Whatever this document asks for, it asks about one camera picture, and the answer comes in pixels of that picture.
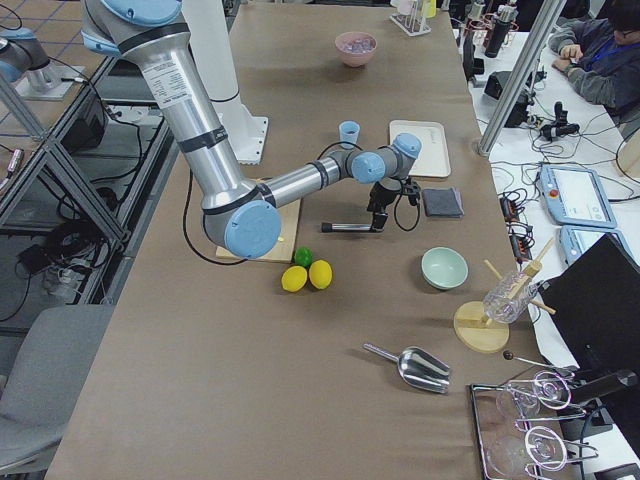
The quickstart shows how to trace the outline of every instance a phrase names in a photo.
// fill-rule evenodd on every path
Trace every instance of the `green bowl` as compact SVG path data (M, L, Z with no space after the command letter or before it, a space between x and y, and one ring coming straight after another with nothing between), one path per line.
M447 247L435 247L422 256L422 276L430 285L449 290L459 287L467 279L469 267L455 250Z

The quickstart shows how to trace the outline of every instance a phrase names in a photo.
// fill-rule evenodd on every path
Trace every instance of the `lime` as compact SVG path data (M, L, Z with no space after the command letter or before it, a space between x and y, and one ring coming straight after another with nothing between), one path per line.
M300 265L304 268L309 268L313 262L313 253L307 247L300 247L293 255L293 261L296 265Z
M282 274L282 288L287 292L297 292L307 283L307 270L299 265L289 267Z
M314 287L324 290L331 284L333 279L333 271L331 265L325 260L316 260L309 268L309 280Z

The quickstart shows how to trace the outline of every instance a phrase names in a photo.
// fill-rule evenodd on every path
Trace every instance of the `silver scoop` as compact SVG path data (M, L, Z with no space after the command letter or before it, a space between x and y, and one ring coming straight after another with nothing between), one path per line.
M434 393L447 393L451 369L430 353L418 347L408 347L399 356L395 356L370 343L365 343L363 347L395 362L402 379L412 387Z

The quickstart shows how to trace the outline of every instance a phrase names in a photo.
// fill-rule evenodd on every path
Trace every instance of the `yellow lemon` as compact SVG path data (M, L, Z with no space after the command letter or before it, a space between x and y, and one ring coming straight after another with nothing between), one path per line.
M307 269L299 265L289 267L282 274L281 282L287 292L297 292L307 283Z
M316 260L309 268L309 280L314 287L324 290L331 284L333 279L333 271L331 265L325 260Z

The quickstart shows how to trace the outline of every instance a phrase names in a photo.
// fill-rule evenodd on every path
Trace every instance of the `white cutting board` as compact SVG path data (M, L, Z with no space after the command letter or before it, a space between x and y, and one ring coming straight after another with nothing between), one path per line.
M422 150L413 164L410 175L416 177L445 178L451 174L447 140L444 127L437 122L415 122L411 120L392 120L389 123L390 141L400 133L411 133L422 142Z

